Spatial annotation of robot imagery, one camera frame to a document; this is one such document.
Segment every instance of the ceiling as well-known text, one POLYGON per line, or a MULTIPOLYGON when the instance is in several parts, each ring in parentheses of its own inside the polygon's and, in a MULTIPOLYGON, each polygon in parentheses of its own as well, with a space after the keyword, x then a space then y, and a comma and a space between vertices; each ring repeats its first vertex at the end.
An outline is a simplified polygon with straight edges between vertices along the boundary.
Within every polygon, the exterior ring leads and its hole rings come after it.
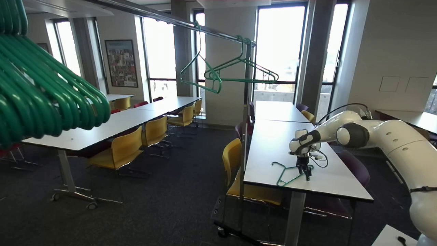
MULTIPOLYGON (((137 4, 168 4, 171 0, 128 0, 137 4)), ((109 17, 115 10, 83 0, 23 0, 27 14, 53 14, 64 18, 109 17)))

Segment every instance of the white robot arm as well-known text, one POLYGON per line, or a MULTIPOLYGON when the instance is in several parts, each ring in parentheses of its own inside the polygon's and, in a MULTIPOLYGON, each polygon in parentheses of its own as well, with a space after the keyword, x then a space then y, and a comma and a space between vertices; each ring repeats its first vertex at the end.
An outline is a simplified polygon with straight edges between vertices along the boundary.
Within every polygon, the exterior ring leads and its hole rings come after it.
POLYGON ((318 142, 336 141, 350 148, 380 148, 411 194, 410 216, 422 233, 418 245, 437 246, 437 151, 400 121, 362 121, 352 111, 330 118, 315 130, 289 142, 292 155, 310 152, 318 142))

